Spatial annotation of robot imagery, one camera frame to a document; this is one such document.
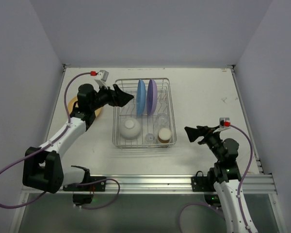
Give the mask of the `purple plate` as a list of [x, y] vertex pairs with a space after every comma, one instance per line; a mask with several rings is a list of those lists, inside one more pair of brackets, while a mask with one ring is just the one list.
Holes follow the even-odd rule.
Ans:
[[146, 107], [147, 107], [148, 116], [153, 115], [156, 110], [157, 97], [158, 97], [157, 84], [153, 79], [150, 79], [148, 83], [147, 99], [146, 99]]

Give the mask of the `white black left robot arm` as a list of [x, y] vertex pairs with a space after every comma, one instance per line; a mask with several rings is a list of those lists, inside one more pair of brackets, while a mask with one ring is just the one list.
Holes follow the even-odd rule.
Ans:
[[38, 148], [30, 147], [25, 153], [23, 185], [49, 193], [56, 193], [65, 185], [83, 186], [89, 180], [89, 169], [73, 165], [64, 168], [62, 159], [72, 144], [83, 135], [96, 119], [95, 111], [104, 105], [124, 107], [134, 98], [114, 84], [113, 89], [89, 84], [78, 88], [77, 104], [68, 114], [66, 124]]

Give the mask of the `blue plate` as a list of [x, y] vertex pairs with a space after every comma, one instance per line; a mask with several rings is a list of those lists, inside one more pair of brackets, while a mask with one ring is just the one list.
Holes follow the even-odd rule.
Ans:
[[136, 113], [138, 116], [141, 116], [144, 112], [146, 104], [146, 86], [145, 82], [142, 79], [138, 81], [137, 87], [137, 97], [136, 97]]

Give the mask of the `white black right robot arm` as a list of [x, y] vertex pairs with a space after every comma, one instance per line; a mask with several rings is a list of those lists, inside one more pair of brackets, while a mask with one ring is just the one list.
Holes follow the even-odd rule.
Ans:
[[221, 130], [228, 128], [244, 133], [228, 121], [222, 121], [216, 127], [184, 128], [190, 142], [201, 137], [202, 140], [198, 144], [207, 145], [217, 159], [206, 176], [191, 177], [192, 191], [217, 193], [228, 233], [256, 233], [258, 230], [253, 223], [243, 194], [242, 184], [246, 175], [240, 173], [236, 161], [239, 155], [239, 143], [232, 138], [225, 140], [220, 138]]

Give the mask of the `yellow plate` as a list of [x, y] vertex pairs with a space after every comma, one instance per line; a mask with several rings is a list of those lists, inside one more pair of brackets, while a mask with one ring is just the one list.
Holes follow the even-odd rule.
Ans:
[[[70, 102], [68, 103], [68, 105], [67, 105], [67, 109], [68, 109], [69, 114], [72, 113], [74, 107], [76, 107], [76, 108], [79, 107], [78, 106], [78, 98], [77, 98], [77, 96], [73, 97], [70, 100]], [[101, 110], [102, 110], [102, 107], [100, 107], [100, 108], [98, 108], [98, 109], [95, 110], [95, 116], [96, 117], [99, 116], [99, 114], [101, 113]]]

